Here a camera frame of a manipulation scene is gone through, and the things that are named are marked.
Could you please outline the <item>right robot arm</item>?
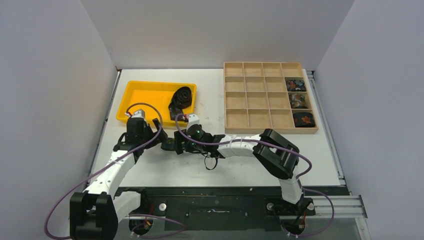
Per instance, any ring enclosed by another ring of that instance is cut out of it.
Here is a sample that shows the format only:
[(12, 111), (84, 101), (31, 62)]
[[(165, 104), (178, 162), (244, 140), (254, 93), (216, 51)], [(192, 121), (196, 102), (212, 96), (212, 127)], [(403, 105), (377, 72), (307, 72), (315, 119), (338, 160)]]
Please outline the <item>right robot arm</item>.
[(290, 215), (303, 207), (303, 191), (298, 175), (299, 149), (273, 129), (261, 134), (236, 136), (205, 132), (200, 124), (174, 132), (175, 151), (201, 154), (213, 159), (249, 157), (257, 159), (278, 179), (282, 207)]

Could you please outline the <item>yellow plastic tray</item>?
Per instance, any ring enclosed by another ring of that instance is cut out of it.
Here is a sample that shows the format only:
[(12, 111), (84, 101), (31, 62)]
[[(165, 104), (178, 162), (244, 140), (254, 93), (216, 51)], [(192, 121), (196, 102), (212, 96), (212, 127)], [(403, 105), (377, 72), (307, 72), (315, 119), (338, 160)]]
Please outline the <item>yellow plastic tray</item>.
[(126, 123), (128, 116), (127, 110), (133, 114), (136, 110), (142, 109), (145, 112), (145, 119), (148, 123), (158, 118), (158, 114), (152, 108), (145, 105), (137, 105), (130, 107), (136, 103), (147, 103), (154, 106), (162, 116), (163, 126), (173, 128), (175, 121), (171, 119), (169, 104), (177, 90), (182, 87), (188, 87), (191, 90), (190, 106), (184, 108), (184, 114), (194, 112), (197, 86), (194, 83), (175, 83), (175, 82), (154, 82), (154, 81), (129, 81), (124, 90), (121, 102), (116, 112), (116, 119), (122, 123)]

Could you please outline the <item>blue yellow floral tie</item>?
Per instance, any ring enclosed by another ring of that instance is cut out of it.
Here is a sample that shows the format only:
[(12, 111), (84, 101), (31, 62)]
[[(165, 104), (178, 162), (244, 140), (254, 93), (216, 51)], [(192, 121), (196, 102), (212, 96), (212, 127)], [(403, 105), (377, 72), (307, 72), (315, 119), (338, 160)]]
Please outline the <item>blue yellow floral tie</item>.
[(161, 143), (160, 148), (164, 151), (168, 152), (176, 152), (177, 151), (177, 142), (174, 138), (167, 138), (165, 141)]

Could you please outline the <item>wooden compartment box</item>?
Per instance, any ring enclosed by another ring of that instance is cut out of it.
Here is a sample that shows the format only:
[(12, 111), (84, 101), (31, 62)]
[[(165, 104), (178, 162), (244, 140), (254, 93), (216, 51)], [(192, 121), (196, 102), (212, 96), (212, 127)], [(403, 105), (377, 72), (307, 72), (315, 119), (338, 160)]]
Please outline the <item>wooden compartment box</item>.
[[(258, 134), (273, 129), (282, 134), (315, 134), (319, 129), (310, 86), (299, 62), (225, 62), (226, 133)], [(305, 92), (287, 91), (286, 80), (303, 79)], [(308, 109), (293, 109), (290, 94), (305, 95)], [(316, 127), (295, 127), (293, 113), (309, 112)]]

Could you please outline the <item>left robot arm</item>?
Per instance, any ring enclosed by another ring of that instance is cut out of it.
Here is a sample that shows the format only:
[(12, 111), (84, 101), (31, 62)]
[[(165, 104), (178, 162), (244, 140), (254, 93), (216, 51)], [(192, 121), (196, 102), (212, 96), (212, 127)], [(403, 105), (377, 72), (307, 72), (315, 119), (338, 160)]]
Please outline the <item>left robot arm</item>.
[(144, 150), (168, 139), (159, 119), (153, 119), (153, 131), (144, 117), (130, 117), (126, 131), (113, 147), (110, 159), (83, 192), (74, 193), (69, 202), (69, 231), (72, 240), (112, 240), (118, 226), (131, 211), (144, 215), (149, 201), (140, 191), (116, 192)]

